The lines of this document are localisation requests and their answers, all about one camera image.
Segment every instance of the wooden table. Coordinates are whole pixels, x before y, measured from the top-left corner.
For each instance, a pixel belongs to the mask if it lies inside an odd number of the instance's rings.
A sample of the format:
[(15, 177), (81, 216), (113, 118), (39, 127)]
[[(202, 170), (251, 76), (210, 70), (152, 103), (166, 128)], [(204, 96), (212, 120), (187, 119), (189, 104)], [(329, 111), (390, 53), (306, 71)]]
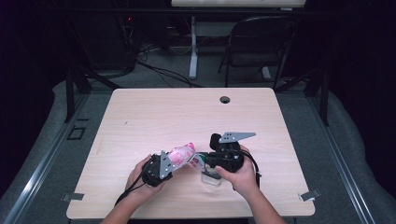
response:
[[(230, 103), (219, 98), (227, 96)], [(84, 194), (67, 210), (71, 219), (104, 218), (123, 192), (129, 173), (149, 153), (160, 154), (189, 142), (211, 151), (212, 133), (256, 133), (240, 141), (262, 172), (261, 190), (283, 217), (311, 216), (304, 175), (272, 89), (116, 90), (93, 142), (75, 193)], [(161, 193), (132, 218), (251, 217), (246, 201), (222, 180), (219, 187), (201, 181), (184, 166)]]

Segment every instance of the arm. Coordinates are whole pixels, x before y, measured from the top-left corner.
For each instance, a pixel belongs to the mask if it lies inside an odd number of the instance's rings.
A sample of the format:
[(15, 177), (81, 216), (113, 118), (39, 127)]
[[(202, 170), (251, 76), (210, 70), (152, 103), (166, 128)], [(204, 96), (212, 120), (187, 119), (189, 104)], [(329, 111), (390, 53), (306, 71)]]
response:
[[(143, 165), (149, 161), (150, 155), (148, 155), (144, 160), (139, 162), (134, 170), (130, 173), (128, 181), (126, 183), (126, 189), (128, 189), (132, 183), (139, 177), (142, 173)], [(137, 182), (137, 186), (144, 184), (143, 180), (140, 178)], [(148, 201), (154, 194), (158, 193), (165, 182), (162, 182), (158, 187), (153, 188), (148, 185), (144, 185), (141, 188), (135, 189), (128, 194), (128, 196), (122, 199), (111, 212), (106, 216), (106, 218), (101, 222), (102, 224), (107, 223), (127, 223), (131, 215), (140, 207), (143, 203)]]
[(248, 157), (245, 157), (244, 165), (236, 173), (230, 173), (219, 166), (216, 166), (216, 171), (245, 198), (257, 224), (285, 223), (257, 186), (253, 164)]

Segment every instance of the table leg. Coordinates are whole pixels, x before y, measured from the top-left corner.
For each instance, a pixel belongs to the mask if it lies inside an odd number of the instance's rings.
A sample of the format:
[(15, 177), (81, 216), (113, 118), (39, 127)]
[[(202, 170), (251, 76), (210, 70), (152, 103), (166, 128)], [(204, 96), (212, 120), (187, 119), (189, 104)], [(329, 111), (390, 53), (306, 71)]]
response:
[(196, 36), (196, 23), (195, 17), (191, 17), (191, 63), (190, 63), (190, 78), (197, 78), (197, 36)]

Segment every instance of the metal rail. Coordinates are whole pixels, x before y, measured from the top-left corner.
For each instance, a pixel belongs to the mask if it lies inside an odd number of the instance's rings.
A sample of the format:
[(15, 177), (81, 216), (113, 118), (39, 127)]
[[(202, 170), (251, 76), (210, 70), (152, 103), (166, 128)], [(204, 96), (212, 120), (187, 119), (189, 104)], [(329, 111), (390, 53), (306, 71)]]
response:
[(87, 102), (88, 97), (89, 95), (87, 94), (82, 94), (79, 97), (76, 103), (75, 115), (70, 119), (68, 123), (65, 123), (64, 126), (59, 131), (58, 135), (56, 136), (52, 144), (52, 147), (44, 155), (43, 159), (35, 169), (35, 172), (32, 174), (31, 178), (29, 179), (28, 183), (23, 189), (21, 196), (18, 198), (14, 206), (11, 208), (5, 220), (5, 223), (14, 224), (14, 223), (22, 222), (22, 219), (26, 214), (30, 204), (32, 203), (33, 199), (38, 193), (41, 185), (43, 184), (45, 178), (47, 177), (47, 174), (50, 172), (50, 168), (52, 167), (59, 152), (61, 151), (64, 139), (67, 137), (67, 134), (72, 130), (73, 124), (75, 123), (82, 107)]
[(352, 173), (350, 173), (349, 168), (347, 166), (347, 162), (344, 160), (343, 154), (335, 142), (335, 139), (332, 135), (332, 131), (330, 127), (326, 126), (318, 112), (318, 103), (313, 98), (307, 98), (309, 105), (311, 106), (312, 111), (315, 114), (315, 118), (320, 125), (321, 130), (326, 135), (326, 138), (330, 145), (330, 154), (334, 161), (335, 167), (338, 170), (338, 173), (341, 176), (342, 181), (346, 187), (346, 191), (349, 194), (350, 200), (355, 206), (356, 212), (361, 220), (361, 223), (364, 224), (375, 224), (375, 219), (371, 214), (366, 202), (364, 201), (363, 195), (359, 189), (358, 184), (355, 182)]

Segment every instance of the black office chair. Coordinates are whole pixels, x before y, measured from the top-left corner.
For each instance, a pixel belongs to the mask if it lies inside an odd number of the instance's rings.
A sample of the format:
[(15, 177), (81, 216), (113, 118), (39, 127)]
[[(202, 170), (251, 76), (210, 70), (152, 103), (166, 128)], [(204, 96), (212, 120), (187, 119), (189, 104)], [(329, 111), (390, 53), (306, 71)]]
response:
[(290, 17), (250, 17), (232, 29), (221, 67), (226, 64), (225, 87), (231, 67), (277, 66), (274, 88), (282, 73), (297, 21)]

